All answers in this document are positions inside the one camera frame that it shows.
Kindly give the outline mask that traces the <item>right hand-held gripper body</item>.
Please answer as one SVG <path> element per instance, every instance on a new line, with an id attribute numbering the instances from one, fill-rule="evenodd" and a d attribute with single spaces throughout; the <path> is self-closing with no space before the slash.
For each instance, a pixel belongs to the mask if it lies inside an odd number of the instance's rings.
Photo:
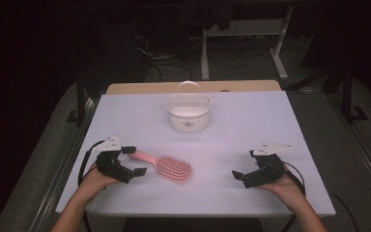
<path id="1" fill-rule="evenodd" d="M 243 182 L 244 186 L 247 189 L 256 188 L 278 180 L 285 171 L 285 168 L 283 161 L 277 154 L 291 148 L 292 146 L 290 144 L 263 141 L 256 149 L 253 149 L 259 155 L 255 159 L 258 169 L 245 174 L 247 181 Z"/>

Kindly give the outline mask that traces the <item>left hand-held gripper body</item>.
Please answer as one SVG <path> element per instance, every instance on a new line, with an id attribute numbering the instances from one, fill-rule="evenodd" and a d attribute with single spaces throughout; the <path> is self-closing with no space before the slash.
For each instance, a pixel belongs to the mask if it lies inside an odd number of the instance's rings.
<path id="1" fill-rule="evenodd" d="M 99 172 L 127 184 L 134 176 L 133 170 L 122 166 L 119 161 L 123 147 L 120 138 L 112 136 L 101 141 L 93 150 L 99 153 L 96 160 Z"/>

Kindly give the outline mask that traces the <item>pink hairbrush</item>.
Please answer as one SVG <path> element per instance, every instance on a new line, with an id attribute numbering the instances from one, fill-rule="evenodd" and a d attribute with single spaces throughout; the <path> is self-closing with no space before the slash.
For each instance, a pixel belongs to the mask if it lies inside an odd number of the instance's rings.
<path id="1" fill-rule="evenodd" d="M 128 155 L 131 159 L 140 160 L 152 164 L 160 178 L 182 184 L 187 182 L 192 175 L 191 165 L 181 159 L 171 156 L 154 157 L 142 152 L 135 152 Z"/>

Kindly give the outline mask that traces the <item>white plastic basket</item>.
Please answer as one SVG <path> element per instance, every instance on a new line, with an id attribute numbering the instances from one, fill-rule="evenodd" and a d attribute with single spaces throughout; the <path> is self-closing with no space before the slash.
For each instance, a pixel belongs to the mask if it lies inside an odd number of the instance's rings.
<path id="1" fill-rule="evenodd" d="M 194 81 L 181 82 L 165 100 L 172 128 L 181 132 L 204 130 L 210 121 L 212 98 Z"/>

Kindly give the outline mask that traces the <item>person's left hand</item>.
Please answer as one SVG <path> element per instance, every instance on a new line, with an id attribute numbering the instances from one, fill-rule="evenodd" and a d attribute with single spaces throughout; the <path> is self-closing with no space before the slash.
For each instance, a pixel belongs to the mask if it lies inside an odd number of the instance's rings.
<path id="1" fill-rule="evenodd" d="M 76 195 L 84 203 L 90 203 L 102 190 L 110 185 L 118 184 L 119 181 L 99 172 L 98 166 L 93 163 L 89 171 L 84 175 Z"/>

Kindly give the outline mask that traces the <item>person's right hand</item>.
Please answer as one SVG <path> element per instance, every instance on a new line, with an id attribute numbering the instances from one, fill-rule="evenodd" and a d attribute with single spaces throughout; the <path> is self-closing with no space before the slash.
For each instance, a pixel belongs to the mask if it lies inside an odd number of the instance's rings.
<path id="1" fill-rule="evenodd" d="M 259 186 L 274 194 L 292 213 L 303 213 L 307 207 L 307 201 L 300 187 L 291 178 L 292 172 L 285 168 L 282 176 L 269 184 Z"/>

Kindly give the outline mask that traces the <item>light wooden table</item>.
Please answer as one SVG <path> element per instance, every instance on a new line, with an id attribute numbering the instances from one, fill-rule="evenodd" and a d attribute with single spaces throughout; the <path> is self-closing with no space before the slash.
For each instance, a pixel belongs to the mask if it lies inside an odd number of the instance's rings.
<path id="1" fill-rule="evenodd" d="M 203 92 L 281 91 L 275 80 L 197 81 Z M 107 95 L 175 93 L 179 82 L 114 83 Z"/>

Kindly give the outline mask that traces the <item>black metal stand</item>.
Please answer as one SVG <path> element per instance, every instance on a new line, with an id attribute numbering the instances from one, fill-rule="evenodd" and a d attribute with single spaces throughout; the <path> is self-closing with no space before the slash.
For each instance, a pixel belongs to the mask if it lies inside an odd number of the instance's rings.
<path id="1" fill-rule="evenodd" d="M 354 123 L 354 121 L 366 121 L 368 117 L 362 108 L 352 104 L 353 77 L 351 74 L 351 69 L 348 66 L 344 66 L 343 71 L 342 114 L 346 121 L 351 125 Z"/>
<path id="2" fill-rule="evenodd" d="M 76 123 L 80 127 L 85 119 L 85 105 L 86 105 L 86 95 L 85 88 L 83 85 L 82 74 L 79 72 L 76 75 L 76 109 L 69 113 L 67 118 L 67 123 Z"/>

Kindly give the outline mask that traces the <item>metal frame rail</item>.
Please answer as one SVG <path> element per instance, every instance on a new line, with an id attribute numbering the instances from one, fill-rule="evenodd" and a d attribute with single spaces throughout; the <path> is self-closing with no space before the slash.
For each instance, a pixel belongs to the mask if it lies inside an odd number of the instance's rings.
<path id="1" fill-rule="evenodd" d="M 337 117 L 344 125 L 346 131 L 351 136 L 352 140 L 354 141 L 354 144 L 357 146 L 360 158 L 371 176 L 371 150 L 368 148 L 367 144 L 362 139 L 362 136 L 357 130 L 354 121 L 349 120 L 346 116 L 343 115 L 339 101 L 332 95 L 328 95 L 327 99 L 331 107 L 333 108 L 334 112 L 336 113 Z"/>
<path id="2" fill-rule="evenodd" d="M 56 216 L 57 204 L 97 107 L 91 99 L 83 104 L 72 103 L 75 106 L 61 100 L 60 112 L 54 112 L 54 119 L 49 120 L 48 129 L 43 132 L 43 150 L 38 151 L 42 157 L 34 169 L 34 174 L 44 182 L 43 196 L 27 232 L 44 232 Z"/>

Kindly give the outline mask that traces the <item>white metal desk frame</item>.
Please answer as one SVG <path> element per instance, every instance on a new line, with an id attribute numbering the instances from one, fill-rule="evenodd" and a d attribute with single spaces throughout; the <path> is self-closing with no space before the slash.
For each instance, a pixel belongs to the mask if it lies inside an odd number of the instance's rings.
<path id="1" fill-rule="evenodd" d="M 201 73 L 203 80 L 210 79 L 207 40 L 210 37 L 238 37 L 238 36 L 276 36 L 277 41 L 274 47 L 270 48 L 271 58 L 274 66 L 282 80 L 288 78 L 283 63 L 279 57 L 291 16 L 294 8 L 288 7 L 282 18 L 274 19 L 249 19 L 249 20 L 232 20 L 227 30 L 220 31 L 217 26 L 202 32 L 202 54 L 201 54 Z"/>

